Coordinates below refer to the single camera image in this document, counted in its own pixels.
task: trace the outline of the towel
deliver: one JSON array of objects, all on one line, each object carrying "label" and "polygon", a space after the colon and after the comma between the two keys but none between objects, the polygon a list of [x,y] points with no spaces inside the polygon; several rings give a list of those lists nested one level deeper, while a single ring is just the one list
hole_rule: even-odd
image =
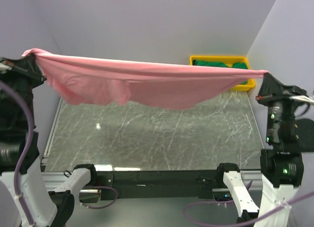
[{"label": "towel", "polygon": [[69,104],[124,105],[183,110],[268,71],[35,54],[47,83]]}]

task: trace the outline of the green fabric in yellow bin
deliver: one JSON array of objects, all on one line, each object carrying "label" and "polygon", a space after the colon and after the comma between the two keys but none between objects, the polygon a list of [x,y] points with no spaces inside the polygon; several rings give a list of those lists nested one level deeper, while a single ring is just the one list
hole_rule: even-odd
[{"label": "green fabric in yellow bin", "polygon": [[[223,62],[219,61],[198,61],[198,60],[193,60],[192,64],[194,66],[213,66],[213,67],[228,67],[228,65],[224,64]],[[242,62],[236,62],[232,65],[232,68],[238,68],[238,69],[248,69],[247,65]],[[240,85],[246,85],[247,81],[242,82]]]}]

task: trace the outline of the yellow bin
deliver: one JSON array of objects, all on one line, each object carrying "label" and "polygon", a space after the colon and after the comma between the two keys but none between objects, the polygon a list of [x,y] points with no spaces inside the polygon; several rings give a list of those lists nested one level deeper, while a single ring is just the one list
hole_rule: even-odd
[{"label": "yellow bin", "polygon": [[[246,57],[242,56],[190,56],[190,65],[193,65],[193,60],[198,60],[198,61],[219,61],[223,62],[224,64],[228,65],[231,67],[234,63],[240,62],[247,65],[249,69],[250,64]],[[255,87],[255,80],[254,79],[248,79],[247,83],[245,85],[236,85],[233,87],[231,90],[232,91],[249,91],[250,89]]]}]

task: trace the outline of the marble tabletop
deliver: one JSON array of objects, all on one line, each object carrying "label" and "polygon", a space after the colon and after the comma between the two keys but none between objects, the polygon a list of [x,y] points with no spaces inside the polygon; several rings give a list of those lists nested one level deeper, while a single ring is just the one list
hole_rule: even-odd
[{"label": "marble tabletop", "polygon": [[184,111],[62,102],[46,171],[259,169],[262,140],[246,92],[226,92]]}]

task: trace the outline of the white wall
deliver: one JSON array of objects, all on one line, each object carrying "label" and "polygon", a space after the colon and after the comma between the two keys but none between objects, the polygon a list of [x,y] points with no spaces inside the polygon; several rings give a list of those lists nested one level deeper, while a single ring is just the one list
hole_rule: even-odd
[{"label": "white wall", "polygon": [[[30,48],[57,52],[45,23],[31,0],[1,0],[0,56],[20,58]],[[43,151],[51,129],[59,97],[47,85],[34,90],[35,123],[39,133],[38,146]],[[18,217],[15,204],[0,184],[0,226],[12,227]]]},{"label": "white wall", "polygon": [[[269,70],[287,85],[297,85],[311,94],[314,90],[314,7],[313,0],[277,0],[252,45],[248,59],[253,69]],[[251,102],[263,138],[266,134],[267,108]],[[314,109],[306,114],[314,119]],[[314,156],[304,154],[305,173],[300,194],[314,190]],[[314,198],[293,206],[298,226],[313,226]]]},{"label": "white wall", "polygon": [[188,63],[246,55],[275,0],[33,0],[62,54]]}]

